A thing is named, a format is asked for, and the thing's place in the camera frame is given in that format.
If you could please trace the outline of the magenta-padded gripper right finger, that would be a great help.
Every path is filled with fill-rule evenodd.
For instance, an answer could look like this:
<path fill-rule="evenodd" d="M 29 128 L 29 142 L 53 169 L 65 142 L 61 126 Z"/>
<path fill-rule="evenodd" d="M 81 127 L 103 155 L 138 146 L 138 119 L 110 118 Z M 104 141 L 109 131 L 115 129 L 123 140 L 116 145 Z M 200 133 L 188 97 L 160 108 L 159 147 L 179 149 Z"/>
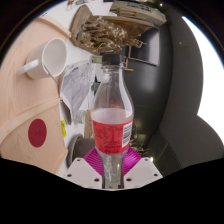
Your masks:
<path fill-rule="evenodd" d="M 132 148 L 123 159 L 122 176 L 125 189 L 140 188 L 162 178 L 150 158 L 142 158 Z"/>

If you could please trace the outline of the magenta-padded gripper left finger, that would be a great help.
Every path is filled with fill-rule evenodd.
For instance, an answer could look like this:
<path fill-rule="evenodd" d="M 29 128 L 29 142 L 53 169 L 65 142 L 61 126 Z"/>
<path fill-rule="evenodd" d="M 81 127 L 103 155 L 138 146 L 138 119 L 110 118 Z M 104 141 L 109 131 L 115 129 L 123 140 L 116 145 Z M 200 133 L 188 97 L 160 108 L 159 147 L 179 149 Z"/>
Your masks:
<path fill-rule="evenodd" d="M 91 149 L 83 158 L 75 158 L 64 178 L 84 188 L 101 189 L 103 165 L 96 149 Z"/>

